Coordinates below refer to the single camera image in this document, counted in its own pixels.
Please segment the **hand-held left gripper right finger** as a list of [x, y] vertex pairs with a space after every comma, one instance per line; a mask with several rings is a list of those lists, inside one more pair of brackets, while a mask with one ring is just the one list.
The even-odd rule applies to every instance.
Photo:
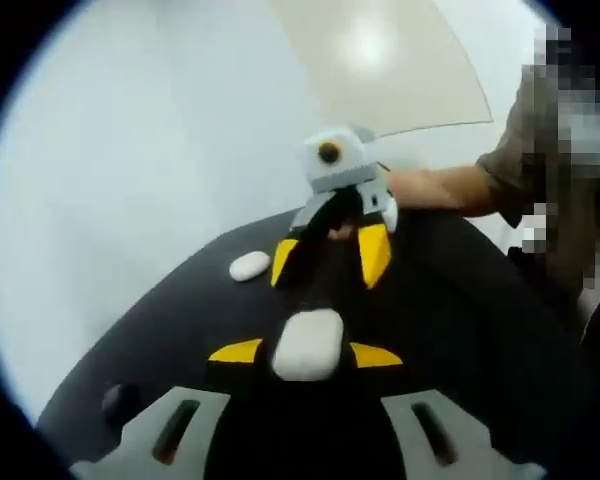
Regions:
[[351, 342], [364, 394], [348, 429], [351, 479], [541, 479], [497, 445], [490, 417], [397, 353]]

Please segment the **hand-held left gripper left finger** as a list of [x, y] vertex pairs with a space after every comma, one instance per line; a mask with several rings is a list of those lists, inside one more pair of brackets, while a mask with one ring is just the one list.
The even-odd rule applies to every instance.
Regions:
[[78, 479], [202, 479], [225, 393], [174, 387], [131, 419], [119, 445], [97, 461], [78, 461]]

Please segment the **person's right hand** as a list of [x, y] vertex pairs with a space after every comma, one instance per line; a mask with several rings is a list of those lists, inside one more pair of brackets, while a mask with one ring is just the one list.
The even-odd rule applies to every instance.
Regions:
[[451, 209], [457, 202], [429, 170], [396, 170], [386, 174], [397, 205], [407, 209]]

